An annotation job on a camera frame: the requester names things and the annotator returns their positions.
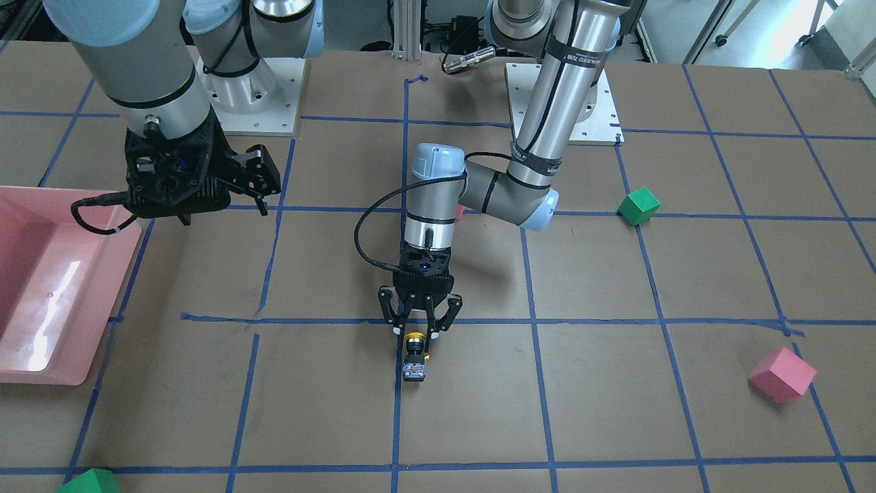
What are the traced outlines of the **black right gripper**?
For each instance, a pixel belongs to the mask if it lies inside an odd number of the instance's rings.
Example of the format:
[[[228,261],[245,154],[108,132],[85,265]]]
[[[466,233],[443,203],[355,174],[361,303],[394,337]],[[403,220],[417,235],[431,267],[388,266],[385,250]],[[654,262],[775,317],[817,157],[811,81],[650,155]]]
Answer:
[[[261,216],[268,215],[271,194],[282,191],[281,174],[264,144],[254,144],[244,153],[236,153],[218,122],[209,116],[204,124],[210,128],[210,156],[203,187],[199,190],[200,206],[228,206],[231,193],[246,194],[255,200]],[[192,224],[192,215],[178,210],[177,218],[184,227]]]

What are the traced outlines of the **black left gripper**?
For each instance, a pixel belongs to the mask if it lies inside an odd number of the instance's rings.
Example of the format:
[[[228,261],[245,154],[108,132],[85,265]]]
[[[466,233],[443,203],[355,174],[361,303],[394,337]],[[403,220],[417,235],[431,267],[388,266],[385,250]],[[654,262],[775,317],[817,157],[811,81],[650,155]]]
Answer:
[[[383,319],[396,335],[404,335],[414,309],[426,312],[427,340],[436,339],[456,320],[463,300],[450,292],[454,285],[450,258],[451,249],[402,248],[398,266],[392,271],[392,286],[378,291]]]

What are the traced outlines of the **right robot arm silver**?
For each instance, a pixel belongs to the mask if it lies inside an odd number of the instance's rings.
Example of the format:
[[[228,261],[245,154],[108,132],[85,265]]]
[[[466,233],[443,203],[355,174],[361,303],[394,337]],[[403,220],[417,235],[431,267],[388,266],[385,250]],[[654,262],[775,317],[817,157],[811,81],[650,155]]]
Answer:
[[[127,122],[125,192],[75,201],[90,233],[139,218],[219,212],[245,194],[267,215],[281,172],[263,144],[228,143],[219,112],[247,114],[279,100],[270,58],[311,58],[324,47],[320,1],[46,1],[53,24]]]

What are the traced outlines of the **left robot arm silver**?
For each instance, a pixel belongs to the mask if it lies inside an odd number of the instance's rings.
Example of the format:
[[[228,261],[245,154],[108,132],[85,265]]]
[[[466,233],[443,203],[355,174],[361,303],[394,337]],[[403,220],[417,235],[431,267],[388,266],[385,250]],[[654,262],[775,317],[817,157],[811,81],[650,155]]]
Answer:
[[[405,194],[404,238],[397,265],[378,291],[383,318],[406,341],[427,343],[447,331],[462,299],[452,294],[451,246],[459,206],[524,229],[550,224],[559,193],[552,188],[583,108],[593,98],[629,1],[491,1],[485,31],[492,43],[541,61],[508,165],[495,170],[463,150],[423,143]]]

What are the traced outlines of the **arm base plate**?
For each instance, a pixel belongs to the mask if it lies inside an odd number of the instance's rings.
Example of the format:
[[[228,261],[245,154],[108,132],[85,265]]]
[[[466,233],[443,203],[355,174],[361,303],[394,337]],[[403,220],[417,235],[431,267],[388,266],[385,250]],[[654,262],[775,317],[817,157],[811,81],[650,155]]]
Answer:
[[[506,86],[513,122],[513,137],[519,136],[528,103],[541,70],[539,64],[507,63]],[[607,72],[601,72],[597,87],[589,91],[578,120],[569,138],[569,144],[614,146],[625,138],[616,105],[611,94]]]
[[[202,59],[195,68],[225,134],[291,137],[306,65],[301,58],[267,58],[249,74],[235,77],[203,74]]]

